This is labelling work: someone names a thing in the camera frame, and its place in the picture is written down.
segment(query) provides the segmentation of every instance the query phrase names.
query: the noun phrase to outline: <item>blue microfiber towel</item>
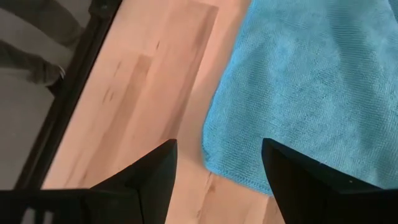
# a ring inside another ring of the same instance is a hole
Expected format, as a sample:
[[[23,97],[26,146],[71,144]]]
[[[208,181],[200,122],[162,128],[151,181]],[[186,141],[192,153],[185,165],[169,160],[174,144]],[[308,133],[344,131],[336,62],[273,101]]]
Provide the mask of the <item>blue microfiber towel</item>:
[[[253,0],[203,128],[206,167],[271,194],[272,138],[398,187],[398,0]]]

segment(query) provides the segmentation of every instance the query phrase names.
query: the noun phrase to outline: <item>wooden floor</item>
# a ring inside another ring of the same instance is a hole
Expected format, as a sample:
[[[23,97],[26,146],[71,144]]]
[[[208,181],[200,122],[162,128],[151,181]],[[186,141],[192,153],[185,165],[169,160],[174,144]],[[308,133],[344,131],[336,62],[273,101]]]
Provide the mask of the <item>wooden floor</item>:
[[[249,0],[124,0],[44,188],[91,187],[169,138],[167,223],[283,223],[273,198],[211,174],[201,129]]]

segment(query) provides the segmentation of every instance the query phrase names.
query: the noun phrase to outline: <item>person's foot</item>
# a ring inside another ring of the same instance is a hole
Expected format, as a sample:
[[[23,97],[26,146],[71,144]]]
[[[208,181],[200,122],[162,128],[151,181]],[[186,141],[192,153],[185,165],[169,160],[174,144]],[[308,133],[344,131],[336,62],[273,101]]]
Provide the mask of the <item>person's foot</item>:
[[[47,89],[49,89],[55,97],[58,96],[62,87],[63,79],[65,78],[65,70],[61,66],[58,66],[58,68],[60,69],[60,76],[57,81],[55,81],[54,84],[47,86]]]

